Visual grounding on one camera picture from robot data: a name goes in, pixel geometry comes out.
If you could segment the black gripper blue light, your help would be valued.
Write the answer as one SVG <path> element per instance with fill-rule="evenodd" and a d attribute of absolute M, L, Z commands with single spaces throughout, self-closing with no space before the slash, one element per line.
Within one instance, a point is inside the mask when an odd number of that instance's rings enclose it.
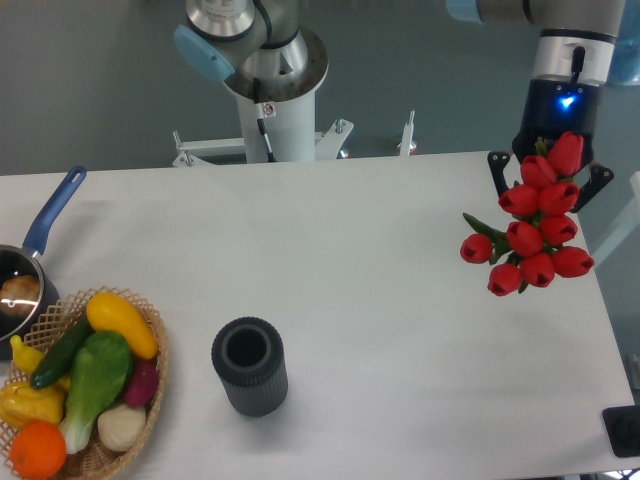
<path fill-rule="evenodd" d="M 525 102 L 520 130 L 512 141 L 512 151 L 492 150 L 487 154 L 487 164 L 498 196 L 502 196 L 517 183 L 505 177 L 505 170 L 512 157 L 519 163 L 536 154 L 535 143 L 555 141 L 563 133 L 571 131 L 583 137 L 582 164 L 588 165 L 589 178 L 580 188 L 578 200 L 571 209 L 578 213 L 599 194 L 613 179 L 614 172 L 594 159 L 593 137 L 602 98 L 597 86 L 533 79 Z"/>

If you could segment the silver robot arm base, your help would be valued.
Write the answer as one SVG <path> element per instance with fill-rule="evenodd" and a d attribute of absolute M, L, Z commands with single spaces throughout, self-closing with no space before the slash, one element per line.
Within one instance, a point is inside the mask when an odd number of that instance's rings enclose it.
<path fill-rule="evenodd" d="M 174 44 L 200 75 L 256 103 L 314 92 L 328 72 L 320 37 L 298 1 L 188 1 Z"/>

